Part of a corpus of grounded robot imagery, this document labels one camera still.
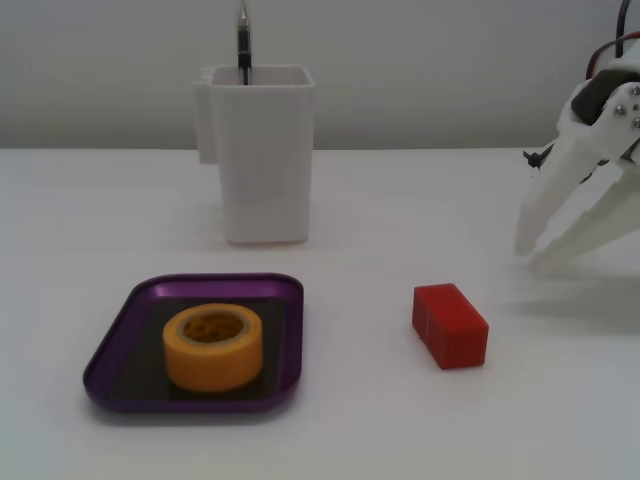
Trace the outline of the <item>white gripper with motor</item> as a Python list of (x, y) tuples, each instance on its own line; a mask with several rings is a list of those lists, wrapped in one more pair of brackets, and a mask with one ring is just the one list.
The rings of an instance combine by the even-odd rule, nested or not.
[(603, 160), (620, 178), (544, 249), (530, 268), (549, 272), (639, 230), (639, 52), (613, 59), (572, 92), (557, 122), (558, 138), (520, 207), (515, 253), (536, 247), (547, 224)]

